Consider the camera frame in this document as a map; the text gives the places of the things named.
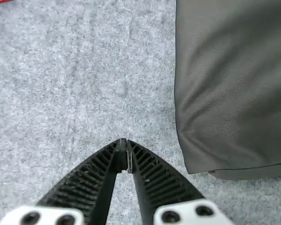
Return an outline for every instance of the dark gray fabric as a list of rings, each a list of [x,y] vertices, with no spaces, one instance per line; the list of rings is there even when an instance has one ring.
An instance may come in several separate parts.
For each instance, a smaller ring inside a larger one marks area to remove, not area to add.
[[[189,173],[281,175],[281,0],[177,0],[175,104]]]

